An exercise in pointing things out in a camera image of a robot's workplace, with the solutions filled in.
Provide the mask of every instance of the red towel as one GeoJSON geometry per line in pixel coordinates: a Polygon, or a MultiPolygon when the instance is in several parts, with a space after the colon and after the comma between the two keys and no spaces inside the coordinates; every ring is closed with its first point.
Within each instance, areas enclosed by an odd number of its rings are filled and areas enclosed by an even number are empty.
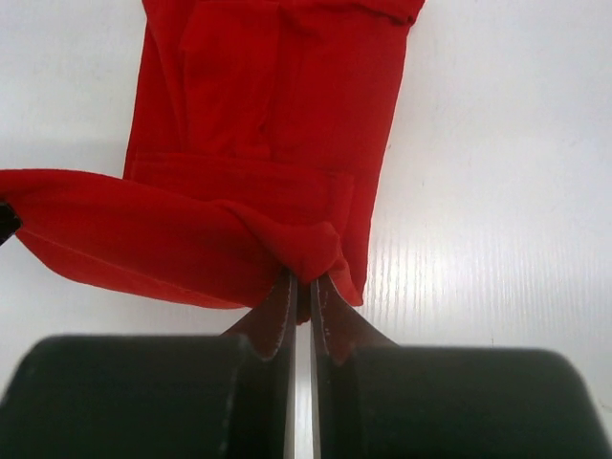
{"type": "Polygon", "coordinates": [[[424,0],[144,0],[123,180],[0,171],[21,241],[107,289],[257,305],[283,266],[361,304],[370,218],[424,0]]]}

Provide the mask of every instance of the red cloth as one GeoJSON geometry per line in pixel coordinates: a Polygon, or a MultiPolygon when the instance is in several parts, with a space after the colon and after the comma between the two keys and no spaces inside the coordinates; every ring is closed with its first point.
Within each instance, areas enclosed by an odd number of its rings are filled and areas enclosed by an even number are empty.
{"type": "Polygon", "coordinates": [[[0,171],[21,241],[107,289],[255,306],[283,266],[361,304],[369,226],[424,0],[144,0],[124,180],[0,171]]]}

